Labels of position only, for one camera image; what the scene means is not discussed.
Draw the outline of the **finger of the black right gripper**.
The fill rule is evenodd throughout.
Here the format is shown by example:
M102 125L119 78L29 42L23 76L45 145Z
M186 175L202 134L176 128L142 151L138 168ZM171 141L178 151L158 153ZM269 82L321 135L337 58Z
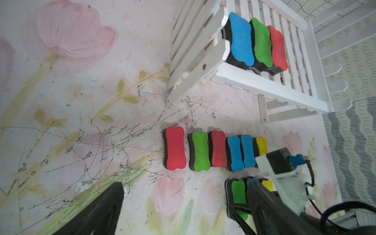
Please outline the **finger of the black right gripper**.
M239 212L251 215L251 208L247 204L240 203L230 203L228 205L229 215L232 220L234 220L240 228L243 230L245 235L256 235L253 229L246 223L246 221L239 215Z

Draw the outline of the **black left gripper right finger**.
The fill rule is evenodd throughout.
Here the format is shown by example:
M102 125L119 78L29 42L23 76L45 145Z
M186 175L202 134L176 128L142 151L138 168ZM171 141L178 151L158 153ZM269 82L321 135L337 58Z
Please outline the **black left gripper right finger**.
M319 230L296 215L281 199L260 182L253 181L246 191L247 207L258 235L320 235Z

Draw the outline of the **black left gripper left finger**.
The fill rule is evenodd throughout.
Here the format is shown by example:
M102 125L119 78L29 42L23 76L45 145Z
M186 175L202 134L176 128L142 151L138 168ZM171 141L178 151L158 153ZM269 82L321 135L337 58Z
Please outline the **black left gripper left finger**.
M55 234L115 234L123 199L124 189L122 183L113 183L71 221L56 231Z

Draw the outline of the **green eraser shelf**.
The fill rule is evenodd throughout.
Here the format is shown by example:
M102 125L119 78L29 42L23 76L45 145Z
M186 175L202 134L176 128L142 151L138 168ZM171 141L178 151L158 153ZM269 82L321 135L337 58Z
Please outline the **green eraser shelf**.
M257 18L253 17L250 21L252 28L251 38L254 54L254 64L251 70L260 74L273 66L270 40L270 31L266 25L261 23Z
M196 172L208 171L211 168L208 134L206 132L189 133L188 142L190 148L190 169Z
M243 180L240 179L227 179L225 181L225 191L226 191L226 204L227 204L227 215L230 219L234 220L230 213L229 205L231 203L246 203L246 185Z

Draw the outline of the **yellow eraser shelf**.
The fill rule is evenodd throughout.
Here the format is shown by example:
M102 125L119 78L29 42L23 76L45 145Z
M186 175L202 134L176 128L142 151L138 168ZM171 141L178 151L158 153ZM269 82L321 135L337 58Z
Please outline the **yellow eraser shelf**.
M253 149L255 159L259 156L265 155L268 153L267 150L267 141L264 137L253 138Z
M266 188L268 189L270 192L273 192L274 191L274 185L273 185L273 182L269 179L265 179L265 178L261 178L259 179L259 181L261 182L261 184Z

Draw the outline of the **red eraser shelf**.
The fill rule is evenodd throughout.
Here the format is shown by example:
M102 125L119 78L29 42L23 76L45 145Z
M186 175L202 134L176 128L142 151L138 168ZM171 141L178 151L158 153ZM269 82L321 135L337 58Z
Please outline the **red eraser shelf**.
M271 56L273 65L266 71L271 75L276 75L288 69L287 55L285 49L285 39L283 34L272 25L268 26L271 40Z
M184 146L184 129L168 127L163 131L164 167L170 171L184 169L187 165Z
M226 134L223 131L213 130L208 133L208 138L211 166L224 168L227 165Z

